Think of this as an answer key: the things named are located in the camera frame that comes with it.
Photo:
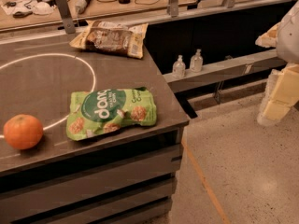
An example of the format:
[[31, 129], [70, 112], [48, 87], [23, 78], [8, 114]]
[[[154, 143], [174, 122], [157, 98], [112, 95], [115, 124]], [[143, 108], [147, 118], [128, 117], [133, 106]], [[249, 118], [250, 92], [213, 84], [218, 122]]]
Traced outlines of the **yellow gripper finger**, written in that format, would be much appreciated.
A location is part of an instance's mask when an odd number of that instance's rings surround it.
[[255, 44], [263, 48], [274, 48], [277, 45], [278, 27], [279, 22], [272, 26], [267, 32], [260, 35], [256, 39]]
[[299, 64], [288, 63], [281, 71], [273, 69], [261, 104], [262, 116], [281, 120], [299, 101]]

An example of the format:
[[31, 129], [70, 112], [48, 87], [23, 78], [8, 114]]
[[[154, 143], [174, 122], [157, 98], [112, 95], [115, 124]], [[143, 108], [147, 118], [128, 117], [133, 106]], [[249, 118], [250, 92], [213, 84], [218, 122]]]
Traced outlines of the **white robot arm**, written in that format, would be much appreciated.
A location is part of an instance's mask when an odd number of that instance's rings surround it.
[[267, 79], [257, 121], [264, 126], [280, 122], [299, 101], [299, 1], [282, 20], [260, 35], [256, 44], [276, 49], [287, 65], [273, 69]]

